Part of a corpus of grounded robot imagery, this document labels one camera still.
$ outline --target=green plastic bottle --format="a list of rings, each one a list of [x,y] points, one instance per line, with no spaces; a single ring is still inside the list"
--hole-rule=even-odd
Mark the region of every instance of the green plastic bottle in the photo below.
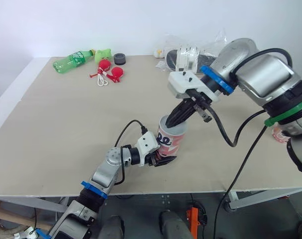
[[[65,73],[72,68],[76,68],[93,60],[96,51],[78,51],[61,60],[55,61],[52,66],[58,73]]]

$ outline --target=red toy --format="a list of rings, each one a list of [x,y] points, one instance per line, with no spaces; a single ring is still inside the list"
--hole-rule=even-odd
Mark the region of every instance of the red toy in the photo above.
[[[120,82],[120,77],[123,76],[123,70],[120,67],[114,67],[112,70],[112,76],[107,74],[106,76],[111,79],[114,83]]]
[[[112,80],[114,83],[120,82],[120,77],[123,76],[124,72],[122,68],[120,67],[114,67],[111,72],[112,75],[109,75],[106,71],[110,69],[111,62],[109,62],[106,59],[102,59],[99,62],[98,65],[98,72],[96,74],[90,75],[90,77],[98,76],[97,84],[98,86],[106,86],[108,82],[103,79],[103,75],[107,76],[110,80]]]

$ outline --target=plastic bag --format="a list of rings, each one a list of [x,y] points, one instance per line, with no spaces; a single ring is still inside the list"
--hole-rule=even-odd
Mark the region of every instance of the plastic bag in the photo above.
[[[201,66],[211,65],[225,45],[226,36],[223,30],[209,44],[190,43],[168,35],[164,46],[165,63],[171,71],[192,70],[194,73],[201,73]]]

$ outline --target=green ring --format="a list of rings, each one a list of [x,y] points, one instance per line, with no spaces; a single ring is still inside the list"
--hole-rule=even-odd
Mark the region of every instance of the green ring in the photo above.
[[[296,105],[295,107],[291,108],[290,110],[282,113],[281,115],[278,115],[276,117],[265,120],[265,122],[264,122],[265,126],[267,126],[267,127],[273,126],[275,124],[275,122],[284,120],[285,118],[288,118],[288,117],[294,115],[295,113],[299,112],[300,110],[302,110],[302,102],[299,103],[298,105]]]

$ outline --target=table leg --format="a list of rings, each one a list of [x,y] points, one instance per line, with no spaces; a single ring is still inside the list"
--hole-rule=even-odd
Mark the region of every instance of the table leg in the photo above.
[[[230,203],[228,204],[229,204],[229,208],[233,210],[233,209],[243,208],[257,203],[263,203],[273,199],[281,198],[301,191],[302,188],[272,189],[272,190],[256,193],[254,195],[242,199],[238,199],[237,195],[234,196],[234,192],[230,192],[229,193]]]
[[[44,210],[64,213],[67,209],[66,204],[58,204],[49,202],[40,198],[33,197],[0,197],[1,201],[15,203],[23,206],[28,206],[32,208],[40,208]]]

